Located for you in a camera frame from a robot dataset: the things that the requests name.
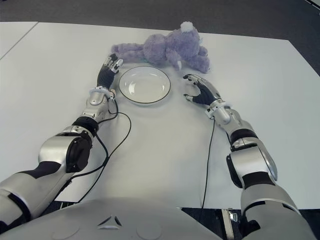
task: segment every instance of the stuffed animal ear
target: stuffed animal ear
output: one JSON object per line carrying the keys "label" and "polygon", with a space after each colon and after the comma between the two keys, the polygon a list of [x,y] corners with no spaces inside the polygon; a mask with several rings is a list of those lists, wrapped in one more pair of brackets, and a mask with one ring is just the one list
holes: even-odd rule
{"label": "stuffed animal ear", "polygon": [[181,23],[180,27],[181,32],[183,33],[191,32],[194,29],[194,25],[190,21],[184,21],[183,23]]}

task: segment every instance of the white plate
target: white plate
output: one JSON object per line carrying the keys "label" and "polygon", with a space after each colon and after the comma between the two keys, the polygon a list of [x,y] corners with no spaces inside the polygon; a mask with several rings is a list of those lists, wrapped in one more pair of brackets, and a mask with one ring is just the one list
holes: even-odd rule
{"label": "white plate", "polygon": [[138,105],[159,102],[168,95],[170,86],[169,77],[160,69],[151,66],[131,68],[119,80],[121,93]]}

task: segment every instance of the stuffed animal leg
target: stuffed animal leg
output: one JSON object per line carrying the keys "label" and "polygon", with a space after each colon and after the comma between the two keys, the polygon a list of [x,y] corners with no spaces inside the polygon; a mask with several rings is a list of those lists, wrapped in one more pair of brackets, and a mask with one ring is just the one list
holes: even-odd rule
{"label": "stuffed animal leg", "polygon": [[187,61],[190,67],[199,70],[200,72],[206,74],[210,69],[210,60],[206,56],[196,55]]}
{"label": "stuffed animal leg", "polygon": [[198,55],[206,57],[208,56],[208,50],[204,46],[200,46]]}
{"label": "stuffed animal leg", "polygon": [[165,50],[165,57],[169,61],[169,63],[174,67],[175,70],[181,70],[181,57],[175,50],[167,48]]}

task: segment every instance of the robot forearm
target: robot forearm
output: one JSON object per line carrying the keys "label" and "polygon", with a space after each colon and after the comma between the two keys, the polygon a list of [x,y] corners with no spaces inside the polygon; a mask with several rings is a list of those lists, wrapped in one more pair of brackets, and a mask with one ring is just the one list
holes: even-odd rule
{"label": "robot forearm", "polygon": [[100,70],[97,87],[90,91],[82,115],[40,148],[34,170],[13,174],[0,183],[0,233],[37,218],[71,176],[87,163],[99,122],[114,98],[110,85],[122,59],[110,56]]}

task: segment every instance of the black joint cover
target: black joint cover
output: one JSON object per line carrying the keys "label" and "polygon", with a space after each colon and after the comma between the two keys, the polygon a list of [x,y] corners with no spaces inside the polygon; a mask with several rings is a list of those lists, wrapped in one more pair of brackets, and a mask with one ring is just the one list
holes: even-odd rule
{"label": "black joint cover", "polygon": [[74,123],[72,123],[72,126],[80,126],[87,129],[93,137],[97,135],[97,131],[99,129],[99,124],[88,116],[79,117]]}
{"label": "black joint cover", "polygon": [[228,166],[228,169],[229,169],[229,173],[230,173],[230,177],[231,177],[231,180],[232,182],[234,183],[234,185],[236,185],[238,188],[242,189],[242,184],[241,184],[241,181],[237,175],[237,172],[236,172],[236,169],[235,169],[235,166],[232,162],[232,159],[230,157],[230,154],[228,156],[226,156],[226,164]]}
{"label": "black joint cover", "polygon": [[244,189],[247,189],[253,185],[258,185],[258,184],[269,184],[269,185],[275,186],[274,182],[269,177],[269,174],[265,171],[257,171],[257,172],[249,173],[247,175],[244,175],[242,179],[244,182]]}
{"label": "black joint cover", "polygon": [[257,135],[255,134],[254,131],[250,130],[250,129],[238,129],[236,131],[234,131],[231,136],[230,136],[230,144],[234,144],[235,141],[237,141],[238,139],[242,139],[242,138],[258,138]]}
{"label": "black joint cover", "polygon": [[54,174],[60,168],[61,164],[55,161],[42,161],[39,165],[33,169],[28,171],[18,172],[19,174],[28,174],[31,177],[38,179],[43,176]]}
{"label": "black joint cover", "polygon": [[66,172],[82,171],[88,164],[91,143],[83,137],[75,138],[66,152]]}

